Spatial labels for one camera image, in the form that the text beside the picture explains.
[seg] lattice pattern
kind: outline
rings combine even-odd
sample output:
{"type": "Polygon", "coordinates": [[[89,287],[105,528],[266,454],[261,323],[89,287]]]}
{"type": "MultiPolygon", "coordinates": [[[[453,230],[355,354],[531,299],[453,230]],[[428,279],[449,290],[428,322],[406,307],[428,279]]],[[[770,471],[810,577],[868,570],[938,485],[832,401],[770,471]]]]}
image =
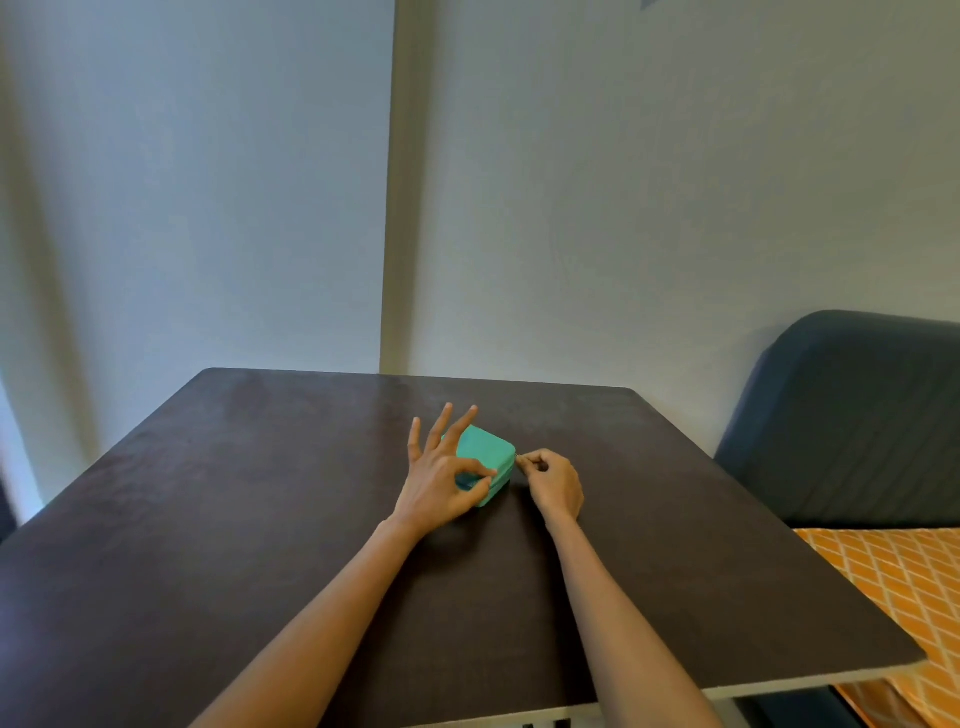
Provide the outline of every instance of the lattice pattern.
{"type": "Polygon", "coordinates": [[[877,728],[916,725],[919,716],[935,728],[960,728],[960,529],[811,528],[797,533],[903,627],[930,658],[915,672],[875,681],[877,685],[841,686],[840,691],[877,728]],[[884,696],[883,683],[916,713],[910,715],[892,696],[884,696]]]}

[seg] dark wooden tabletop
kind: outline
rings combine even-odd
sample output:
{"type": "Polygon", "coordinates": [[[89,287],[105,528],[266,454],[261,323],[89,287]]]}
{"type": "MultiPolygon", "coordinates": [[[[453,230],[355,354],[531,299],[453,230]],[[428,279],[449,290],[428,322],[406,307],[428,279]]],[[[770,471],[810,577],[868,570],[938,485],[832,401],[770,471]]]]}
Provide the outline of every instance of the dark wooden tabletop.
{"type": "MultiPolygon", "coordinates": [[[[0,725],[188,724],[391,513],[410,421],[447,400],[574,462],[584,530],[702,688],[923,658],[630,390],[207,370],[0,546],[0,725]]],[[[324,724],[595,700],[522,486],[415,549],[324,724]]]]}

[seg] hand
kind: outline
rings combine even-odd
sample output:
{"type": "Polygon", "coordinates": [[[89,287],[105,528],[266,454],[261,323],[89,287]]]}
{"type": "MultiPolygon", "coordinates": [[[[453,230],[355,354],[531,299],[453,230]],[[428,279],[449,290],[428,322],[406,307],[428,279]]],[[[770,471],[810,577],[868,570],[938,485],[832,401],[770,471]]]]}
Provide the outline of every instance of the hand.
{"type": "Polygon", "coordinates": [[[420,450],[420,418],[415,417],[410,426],[407,441],[410,472],[391,518],[412,528],[418,541],[430,531],[463,516],[483,500],[490,492],[492,477],[496,475],[496,471],[485,468],[479,460],[457,457],[460,436],[477,416],[475,404],[441,439],[452,411],[453,405],[448,402],[440,419],[430,429],[423,451],[420,450]],[[457,473],[476,473],[485,477],[470,490],[462,491],[454,481],[457,473]]]}
{"type": "Polygon", "coordinates": [[[530,493],[547,528],[563,519],[577,520],[584,505],[584,488],[569,460],[552,450],[539,449],[518,455],[516,463],[530,482],[530,493]]]}

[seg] teal case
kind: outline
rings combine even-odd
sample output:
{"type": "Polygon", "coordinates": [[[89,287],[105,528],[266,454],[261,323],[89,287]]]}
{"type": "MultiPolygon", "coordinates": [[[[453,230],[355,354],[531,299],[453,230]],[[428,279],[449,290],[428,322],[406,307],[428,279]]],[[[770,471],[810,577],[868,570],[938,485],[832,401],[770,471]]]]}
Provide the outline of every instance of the teal case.
{"type": "MultiPolygon", "coordinates": [[[[516,448],[506,440],[491,435],[487,430],[469,426],[460,436],[460,445],[457,446],[457,457],[472,457],[479,460],[488,468],[496,468],[496,477],[490,484],[490,493],[477,503],[482,508],[491,498],[500,492],[500,489],[510,480],[516,460],[516,448]]],[[[459,473],[457,487],[468,491],[480,480],[474,473],[459,473]]]]}

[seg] headboard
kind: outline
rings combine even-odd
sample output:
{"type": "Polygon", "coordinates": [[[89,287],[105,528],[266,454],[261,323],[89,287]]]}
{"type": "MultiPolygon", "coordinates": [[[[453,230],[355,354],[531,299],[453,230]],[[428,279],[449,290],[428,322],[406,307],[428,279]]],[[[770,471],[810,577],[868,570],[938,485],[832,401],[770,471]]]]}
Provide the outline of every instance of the headboard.
{"type": "Polygon", "coordinates": [[[715,459],[792,526],[960,525],[960,325],[802,318],[757,364],[715,459]]]}

